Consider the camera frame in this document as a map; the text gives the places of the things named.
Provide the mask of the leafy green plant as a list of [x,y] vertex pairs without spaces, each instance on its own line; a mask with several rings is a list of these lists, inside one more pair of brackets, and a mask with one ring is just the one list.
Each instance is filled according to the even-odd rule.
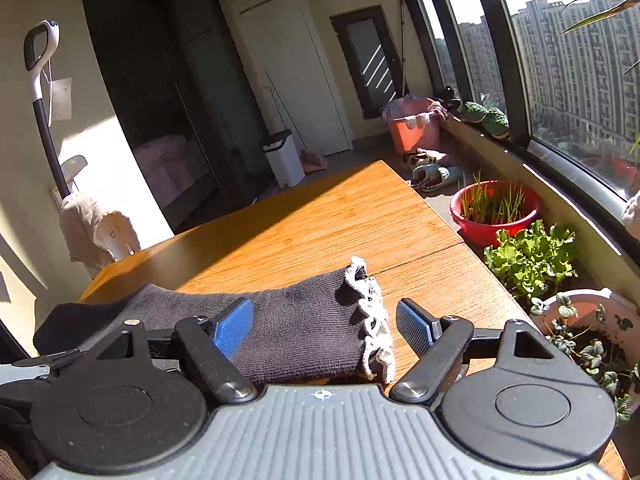
[[578,278],[576,233],[566,224],[547,229],[542,220],[536,220],[514,235],[499,230],[497,243],[484,248],[486,266],[525,309]]

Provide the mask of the red pot with grass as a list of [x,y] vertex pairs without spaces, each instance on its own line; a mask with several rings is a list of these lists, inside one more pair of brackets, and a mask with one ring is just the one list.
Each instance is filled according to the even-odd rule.
[[498,246],[498,232],[513,236],[528,228],[541,211],[541,201],[524,184],[487,180],[462,188],[450,200],[449,209],[467,242]]

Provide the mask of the pink dustpan with broom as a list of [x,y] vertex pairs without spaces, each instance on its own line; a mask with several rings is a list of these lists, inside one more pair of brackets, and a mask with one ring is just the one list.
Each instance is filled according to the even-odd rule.
[[269,73],[265,72],[265,75],[267,77],[267,80],[270,84],[271,89],[276,94],[276,97],[274,99],[282,105],[286,116],[288,116],[288,120],[291,122],[291,125],[294,128],[294,131],[297,133],[299,137],[300,143],[303,145],[299,158],[300,158],[300,162],[302,163],[305,174],[316,174],[317,172],[320,172],[320,171],[326,171],[329,167],[328,160],[323,155],[312,152],[308,148],[308,144],[303,136],[303,133],[299,130],[298,125],[296,124],[295,118],[290,112],[290,110],[288,109],[288,106],[286,105],[282,94],[278,90],[276,84],[274,83]]

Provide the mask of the dark grey knitted garment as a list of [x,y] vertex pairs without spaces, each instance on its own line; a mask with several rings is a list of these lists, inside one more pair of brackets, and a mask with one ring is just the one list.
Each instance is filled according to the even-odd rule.
[[107,304],[59,304],[36,330],[34,346],[42,354],[87,350],[127,320],[169,330],[184,318],[222,314],[214,343],[256,386],[352,375],[388,384],[395,377],[382,289],[360,257],[262,292],[193,295],[146,284]]

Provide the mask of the green slipper near window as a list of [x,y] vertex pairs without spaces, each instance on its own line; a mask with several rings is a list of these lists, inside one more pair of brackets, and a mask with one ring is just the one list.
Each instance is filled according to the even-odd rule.
[[486,107],[472,101],[464,102],[460,108],[460,118],[464,122],[470,122],[471,124],[482,122],[487,113],[488,109]]

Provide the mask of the white plastic trash bin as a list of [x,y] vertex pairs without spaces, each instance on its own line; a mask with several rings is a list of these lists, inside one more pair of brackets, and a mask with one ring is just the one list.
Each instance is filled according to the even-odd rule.
[[294,188],[303,181],[305,171],[288,129],[270,134],[260,141],[279,188]]

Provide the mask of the orange bucket with cloths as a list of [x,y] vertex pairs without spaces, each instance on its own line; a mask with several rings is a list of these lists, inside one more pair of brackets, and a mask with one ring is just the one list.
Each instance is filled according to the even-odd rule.
[[388,102],[381,113],[397,153],[405,154],[418,148],[439,149],[440,124],[448,116],[438,101],[408,94]]

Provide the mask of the white pot with plant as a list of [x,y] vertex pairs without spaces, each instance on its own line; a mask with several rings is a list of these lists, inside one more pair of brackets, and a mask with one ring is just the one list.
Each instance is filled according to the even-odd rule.
[[529,316],[546,339],[614,402],[616,424],[639,407],[639,318],[626,299],[604,288],[534,298]]

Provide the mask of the pink bed in room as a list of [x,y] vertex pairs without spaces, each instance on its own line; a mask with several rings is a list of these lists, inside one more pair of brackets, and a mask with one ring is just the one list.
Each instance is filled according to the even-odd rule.
[[184,136],[161,136],[134,148],[146,183],[164,209],[209,173],[209,166],[195,140]]

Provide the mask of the slippers on floor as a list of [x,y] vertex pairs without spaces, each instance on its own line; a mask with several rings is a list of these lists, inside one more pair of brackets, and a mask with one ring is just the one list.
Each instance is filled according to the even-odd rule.
[[460,167],[449,165],[447,154],[425,148],[402,154],[402,164],[411,174],[411,187],[420,193],[434,192],[457,184],[463,176]]

